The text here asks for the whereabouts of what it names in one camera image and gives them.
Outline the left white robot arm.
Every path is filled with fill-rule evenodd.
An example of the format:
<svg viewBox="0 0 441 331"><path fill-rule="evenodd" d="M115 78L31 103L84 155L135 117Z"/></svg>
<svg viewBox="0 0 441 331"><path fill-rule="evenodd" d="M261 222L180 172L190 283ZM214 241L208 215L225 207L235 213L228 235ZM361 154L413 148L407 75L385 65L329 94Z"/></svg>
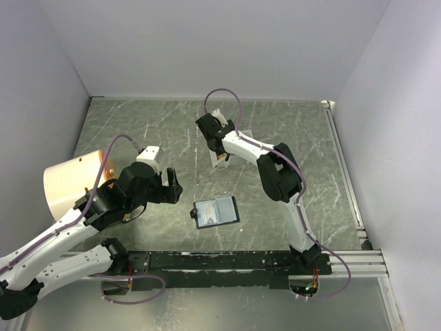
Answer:
<svg viewBox="0 0 441 331"><path fill-rule="evenodd" d="M1 258L1 318L14 319L45 295L83 277L123 274L129 266L129 253L116 238L106 239L83 254L66 259L62 255L122 222L139 207L177 203L182 192L175 169L167 169L167 184L163 185L161 173L138 161L124 168L119 178L87 192L57 223Z"/></svg>

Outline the silver VIP credit card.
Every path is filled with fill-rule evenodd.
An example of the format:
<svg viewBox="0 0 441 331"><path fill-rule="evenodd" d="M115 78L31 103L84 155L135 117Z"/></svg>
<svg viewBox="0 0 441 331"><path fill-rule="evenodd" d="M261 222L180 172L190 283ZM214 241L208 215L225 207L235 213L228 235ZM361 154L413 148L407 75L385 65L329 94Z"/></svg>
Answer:
<svg viewBox="0 0 441 331"><path fill-rule="evenodd" d="M201 202L198 208L200 213L199 220L202 226L213 225L219 222L218 210L215 201Z"/></svg>

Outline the white card tray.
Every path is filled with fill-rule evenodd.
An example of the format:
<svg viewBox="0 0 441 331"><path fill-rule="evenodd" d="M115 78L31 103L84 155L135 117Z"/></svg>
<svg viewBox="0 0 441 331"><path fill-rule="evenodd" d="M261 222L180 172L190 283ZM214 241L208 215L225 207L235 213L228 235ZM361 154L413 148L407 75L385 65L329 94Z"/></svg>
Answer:
<svg viewBox="0 0 441 331"><path fill-rule="evenodd" d="M256 165L256 153L255 148L252 144L246 140L253 139L241 131L233 131L228 133L222 140L225 153L229 154L229 161L218 161L215 152L209 150L210 157L212 160L212 165L214 167L224 167L234 166L236 164L252 164Z"/></svg>

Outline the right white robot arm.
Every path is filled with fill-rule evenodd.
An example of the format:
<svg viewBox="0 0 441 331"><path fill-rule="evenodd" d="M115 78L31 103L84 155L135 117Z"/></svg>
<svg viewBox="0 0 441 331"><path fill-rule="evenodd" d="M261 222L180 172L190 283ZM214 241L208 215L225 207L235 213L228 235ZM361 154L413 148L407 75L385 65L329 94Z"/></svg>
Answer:
<svg viewBox="0 0 441 331"><path fill-rule="evenodd" d="M258 168L265 194L282 210L289 232L292 265L300 274L307 274L316 266L321 254L315 234L308 222L302 196L306 181L289 147L284 143L271 145L257 141L221 115L204 114L196 120L207 147L218 156L234 155Z"/></svg>

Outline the black leather card holder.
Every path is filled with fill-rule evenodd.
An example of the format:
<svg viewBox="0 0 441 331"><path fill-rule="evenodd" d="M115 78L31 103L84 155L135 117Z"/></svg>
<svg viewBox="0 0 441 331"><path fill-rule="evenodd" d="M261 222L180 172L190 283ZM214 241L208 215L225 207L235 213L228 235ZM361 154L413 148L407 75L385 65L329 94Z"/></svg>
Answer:
<svg viewBox="0 0 441 331"><path fill-rule="evenodd" d="M189 215L198 230L240 222L234 196L195 201Z"/></svg>

